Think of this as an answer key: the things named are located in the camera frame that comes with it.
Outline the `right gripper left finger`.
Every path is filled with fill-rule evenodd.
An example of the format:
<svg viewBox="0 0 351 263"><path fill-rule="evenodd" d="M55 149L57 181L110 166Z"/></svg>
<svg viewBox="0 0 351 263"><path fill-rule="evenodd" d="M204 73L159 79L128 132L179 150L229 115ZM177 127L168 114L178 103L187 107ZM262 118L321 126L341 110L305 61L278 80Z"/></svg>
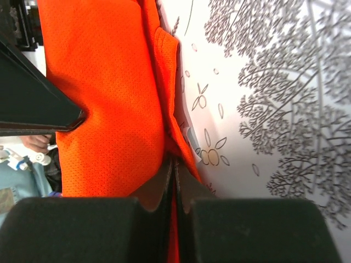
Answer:
<svg viewBox="0 0 351 263"><path fill-rule="evenodd" d="M1 227L1 262L166 262L173 162L125 198L27 198Z"/></svg>

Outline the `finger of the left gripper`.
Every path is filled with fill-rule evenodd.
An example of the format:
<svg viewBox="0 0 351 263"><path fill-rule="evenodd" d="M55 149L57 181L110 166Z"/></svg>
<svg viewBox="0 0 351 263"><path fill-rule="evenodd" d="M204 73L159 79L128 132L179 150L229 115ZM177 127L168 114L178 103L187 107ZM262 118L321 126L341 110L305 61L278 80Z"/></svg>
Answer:
<svg viewBox="0 0 351 263"><path fill-rule="evenodd" d="M85 119L78 105L6 38L1 38L2 136L69 132Z"/></svg>

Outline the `orange t shirt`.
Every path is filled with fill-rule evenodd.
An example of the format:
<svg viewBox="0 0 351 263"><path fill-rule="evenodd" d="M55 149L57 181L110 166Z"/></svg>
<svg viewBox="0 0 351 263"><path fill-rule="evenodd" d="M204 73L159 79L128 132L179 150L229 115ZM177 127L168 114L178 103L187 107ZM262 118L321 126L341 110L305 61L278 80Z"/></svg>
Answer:
<svg viewBox="0 0 351 263"><path fill-rule="evenodd" d="M82 108L58 132L64 197L125 197L170 154L199 177L174 116L178 40L155 1L39 1L47 78Z"/></svg>

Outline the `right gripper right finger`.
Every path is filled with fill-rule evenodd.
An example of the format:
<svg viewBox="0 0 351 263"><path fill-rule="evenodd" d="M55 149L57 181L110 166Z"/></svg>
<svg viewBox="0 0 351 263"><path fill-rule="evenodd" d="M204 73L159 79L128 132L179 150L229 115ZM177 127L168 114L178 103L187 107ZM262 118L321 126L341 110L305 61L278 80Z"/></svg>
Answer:
<svg viewBox="0 0 351 263"><path fill-rule="evenodd" d="M175 165L181 262L340 262L318 208L301 199L216 197Z"/></svg>

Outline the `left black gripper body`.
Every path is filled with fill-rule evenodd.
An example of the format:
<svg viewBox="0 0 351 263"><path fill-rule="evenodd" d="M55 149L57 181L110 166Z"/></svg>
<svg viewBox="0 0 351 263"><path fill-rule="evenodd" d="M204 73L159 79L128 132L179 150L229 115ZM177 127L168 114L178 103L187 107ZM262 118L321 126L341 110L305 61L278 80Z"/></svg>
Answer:
<svg viewBox="0 0 351 263"><path fill-rule="evenodd" d="M22 52L43 45L37 1L1 0L1 36Z"/></svg>

